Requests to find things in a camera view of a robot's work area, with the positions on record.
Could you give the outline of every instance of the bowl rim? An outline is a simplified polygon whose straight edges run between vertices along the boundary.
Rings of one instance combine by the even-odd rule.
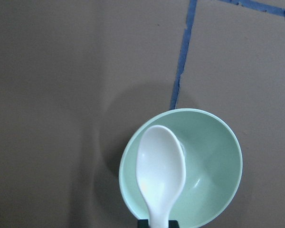
[[[235,188],[233,190],[233,193],[230,195],[229,199],[226,201],[226,203],[222,206],[222,208],[215,214],[213,215],[211,218],[207,219],[206,221],[197,224],[195,226],[192,226],[190,228],[199,228],[201,226],[206,225],[207,223],[211,222],[212,220],[214,220],[217,216],[219,216],[226,208],[227,206],[230,204],[230,202],[233,200],[238,188],[239,188],[239,184],[242,178],[242,173],[243,173],[243,156],[242,156],[242,151],[241,151],[241,147],[240,144],[238,142],[238,139],[236,137],[236,135],[234,134],[234,132],[231,130],[231,128],[219,117],[217,117],[216,115],[209,113],[207,111],[204,110],[200,110],[200,109],[195,109],[195,108],[178,108],[178,109],[173,109],[173,110],[168,110],[166,112],[160,113],[154,117],[152,117],[151,119],[149,119],[148,121],[146,121],[143,125],[141,125],[136,132],[132,135],[132,137],[130,138],[129,142],[127,143],[127,146],[125,147],[122,157],[121,157],[121,161],[120,161],[120,166],[119,166],[119,173],[118,173],[118,179],[119,179],[119,187],[120,187],[120,192],[122,195],[122,198],[127,206],[127,208],[130,210],[130,212],[137,218],[137,219],[144,219],[141,218],[131,207],[130,203],[127,200],[127,197],[125,195],[125,192],[123,190],[123,182],[124,182],[124,177],[122,175],[122,170],[124,167],[124,160],[127,156],[127,153],[129,151],[130,146],[132,145],[133,141],[136,139],[137,135],[141,133],[141,131],[143,131],[148,125],[150,125],[151,123],[153,123],[154,121],[162,118],[163,116],[172,114],[172,113],[178,113],[178,112],[196,112],[196,113],[201,113],[201,114],[205,114],[208,115],[214,119],[216,119],[217,121],[219,121],[221,124],[223,124],[224,127],[227,128],[227,130],[230,132],[230,134],[232,135],[233,139],[235,140],[235,143],[237,145],[237,151],[238,151],[238,155],[239,155],[239,159],[240,159],[240,167],[239,167],[239,174],[238,174],[238,179],[237,179],[237,183],[235,185]]]

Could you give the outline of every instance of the gray table surface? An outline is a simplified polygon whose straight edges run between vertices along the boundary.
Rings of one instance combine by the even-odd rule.
[[[0,228],[136,227],[119,161],[169,109],[188,4],[0,1]],[[239,190],[204,227],[285,228],[285,18],[199,0],[180,86],[177,108],[242,147]]]

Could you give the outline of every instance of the blue tape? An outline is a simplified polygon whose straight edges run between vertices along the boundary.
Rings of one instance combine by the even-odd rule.
[[[263,3],[259,3],[252,0],[219,0],[227,3],[231,3],[234,5],[241,5],[245,8],[249,8],[252,10],[257,10],[260,12],[266,12],[274,15],[278,15],[285,18],[285,9],[279,8],[276,6],[270,6]]]
[[[192,26],[194,22],[196,3],[197,3],[197,0],[190,0],[189,2],[187,19],[186,19],[187,28],[184,30],[184,34],[182,37],[176,78],[174,81],[173,91],[172,91],[172,96],[171,96],[171,101],[170,101],[170,110],[175,109],[178,96],[179,96],[179,92],[180,92],[180,81],[181,81],[180,79],[181,79],[181,75],[184,72],[184,68],[185,68],[187,53],[189,49],[189,42],[191,38],[191,30],[192,30]]]

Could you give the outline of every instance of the plastic bowl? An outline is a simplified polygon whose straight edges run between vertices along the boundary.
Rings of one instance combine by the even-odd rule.
[[[135,178],[137,149],[143,132],[156,124],[174,132],[186,159],[185,187],[169,220],[182,228],[201,227],[228,206],[238,189],[243,168],[238,140],[225,122],[198,109],[175,109],[147,121],[128,142],[119,167],[122,197],[137,219],[149,217]]]

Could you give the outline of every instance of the plastic spoon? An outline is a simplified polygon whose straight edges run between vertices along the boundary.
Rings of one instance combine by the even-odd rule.
[[[186,180],[184,154],[169,128],[154,125],[142,135],[136,180],[149,211],[150,228],[168,228],[170,211]]]

